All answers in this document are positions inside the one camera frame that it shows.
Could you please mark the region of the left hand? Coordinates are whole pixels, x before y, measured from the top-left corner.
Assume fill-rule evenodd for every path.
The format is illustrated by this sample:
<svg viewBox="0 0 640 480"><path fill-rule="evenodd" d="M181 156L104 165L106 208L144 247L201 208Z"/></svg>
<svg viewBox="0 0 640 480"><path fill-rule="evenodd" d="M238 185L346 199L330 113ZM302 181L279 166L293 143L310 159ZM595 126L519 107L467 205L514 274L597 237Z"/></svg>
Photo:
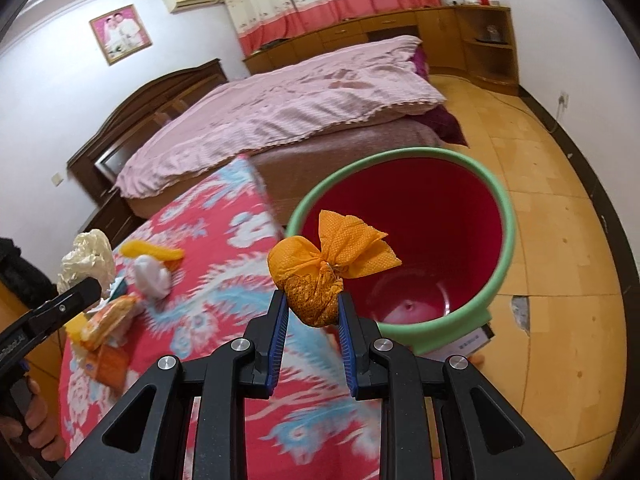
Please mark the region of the left hand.
<svg viewBox="0 0 640 480"><path fill-rule="evenodd" d="M40 387L28 378L28 388L32 394L25 417L25 425L17 420L2 416L1 434L7 439L21 437L24 428L30 430L29 445L37 450L44 460L56 462L65 454L65 442L58 434L58 422L49 414L47 402L40 396Z"/></svg>

